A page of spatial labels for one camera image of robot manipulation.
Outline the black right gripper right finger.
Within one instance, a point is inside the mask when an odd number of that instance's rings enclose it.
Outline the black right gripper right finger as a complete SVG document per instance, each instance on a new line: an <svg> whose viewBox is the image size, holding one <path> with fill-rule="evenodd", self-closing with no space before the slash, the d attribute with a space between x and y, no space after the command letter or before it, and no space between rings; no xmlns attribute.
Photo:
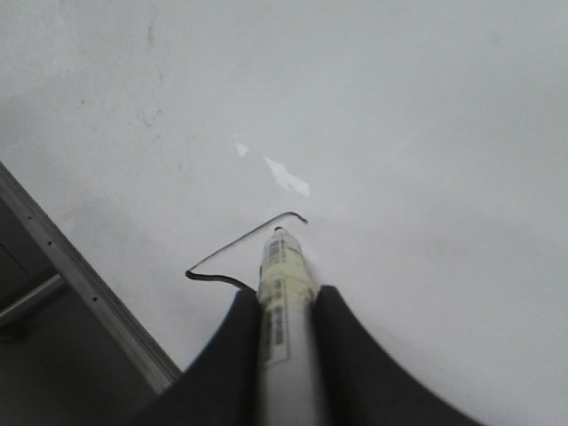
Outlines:
<svg viewBox="0 0 568 426"><path fill-rule="evenodd" d="M478 424L401 367L337 288L320 288L313 318L333 425Z"/></svg>

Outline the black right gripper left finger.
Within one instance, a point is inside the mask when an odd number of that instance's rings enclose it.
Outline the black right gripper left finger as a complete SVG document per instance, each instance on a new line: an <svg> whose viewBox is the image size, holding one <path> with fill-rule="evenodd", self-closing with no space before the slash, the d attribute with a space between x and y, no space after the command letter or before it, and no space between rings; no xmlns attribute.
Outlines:
<svg viewBox="0 0 568 426"><path fill-rule="evenodd" d="M130 425L252 425L261 312L241 290L189 368Z"/></svg>

